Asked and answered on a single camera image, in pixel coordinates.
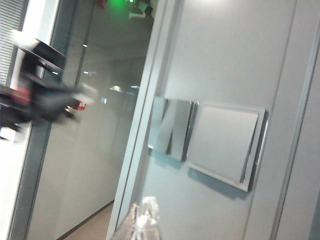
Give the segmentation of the clear plastic-wrapped right gripper finger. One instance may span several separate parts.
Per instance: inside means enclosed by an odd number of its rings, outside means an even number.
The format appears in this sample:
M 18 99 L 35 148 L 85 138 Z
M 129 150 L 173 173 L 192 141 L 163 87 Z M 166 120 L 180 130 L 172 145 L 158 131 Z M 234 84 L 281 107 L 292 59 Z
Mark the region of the clear plastic-wrapped right gripper finger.
M 159 206 L 154 196 L 145 196 L 133 203 L 116 230 L 118 240 L 160 240 Z

